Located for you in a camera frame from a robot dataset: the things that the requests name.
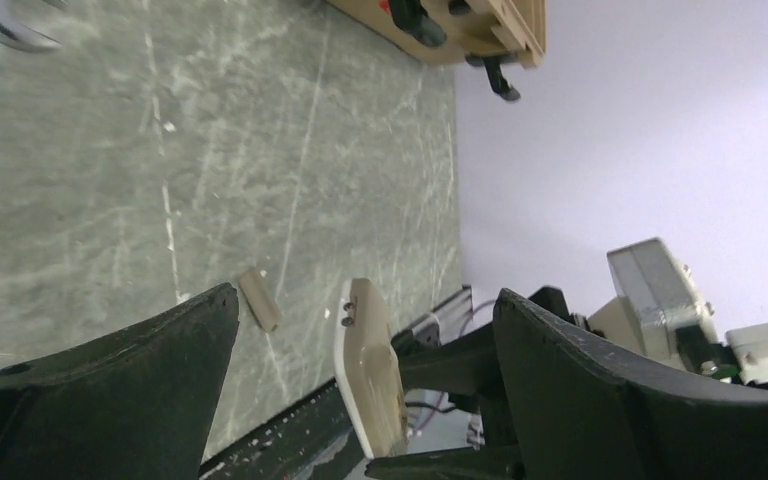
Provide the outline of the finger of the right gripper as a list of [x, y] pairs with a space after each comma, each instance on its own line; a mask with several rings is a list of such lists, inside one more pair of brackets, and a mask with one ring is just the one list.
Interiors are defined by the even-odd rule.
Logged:
[[374, 459], [365, 475], [387, 480], [522, 480], [524, 462], [517, 445], [460, 448]]
[[400, 359], [406, 388], [485, 398], [571, 398], [573, 325], [563, 292], [544, 286], [529, 297], [510, 289], [493, 319], [438, 348]]

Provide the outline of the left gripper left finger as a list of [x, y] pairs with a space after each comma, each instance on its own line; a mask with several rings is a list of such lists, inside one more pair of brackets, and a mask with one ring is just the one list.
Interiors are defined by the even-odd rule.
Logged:
[[194, 479], [239, 327], [223, 283], [0, 370], [0, 479]]

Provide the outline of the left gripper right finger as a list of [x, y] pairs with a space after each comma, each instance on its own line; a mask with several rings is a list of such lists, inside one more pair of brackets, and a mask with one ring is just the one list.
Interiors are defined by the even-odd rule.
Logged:
[[530, 479], [768, 479], [768, 390], [632, 353], [502, 290], [492, 329]]

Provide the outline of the beige remote control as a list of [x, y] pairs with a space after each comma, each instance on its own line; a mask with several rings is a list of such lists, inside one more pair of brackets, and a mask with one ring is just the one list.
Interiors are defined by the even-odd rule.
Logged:
[[367, 278], [346, 281], [333, 343], [335, 380], [366, 458], [406, 453], [408, 419], [390, 309]]

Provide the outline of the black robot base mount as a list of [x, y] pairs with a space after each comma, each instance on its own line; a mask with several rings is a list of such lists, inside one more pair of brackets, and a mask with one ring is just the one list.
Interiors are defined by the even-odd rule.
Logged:
[[201, 479], [343, 479], [364, 461], [334, 380], [203, 463]]

